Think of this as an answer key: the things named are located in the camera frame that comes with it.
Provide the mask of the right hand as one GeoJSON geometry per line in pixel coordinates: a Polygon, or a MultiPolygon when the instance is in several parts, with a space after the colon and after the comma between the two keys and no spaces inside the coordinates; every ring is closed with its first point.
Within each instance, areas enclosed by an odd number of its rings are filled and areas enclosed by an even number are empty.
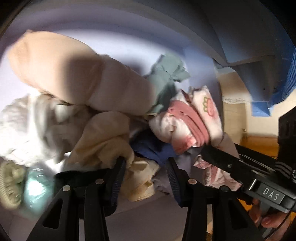
{"type": "Polygon", "coordinates": [[[295,218],[291,220],[293,212],[284,213],[276,210],[263,215],[260,200],[253,199],[252,202],[249,215],[253,222],[263,228],[271,228],[271,233],[264,237],[264,240],[295,240],[295,218]]]}

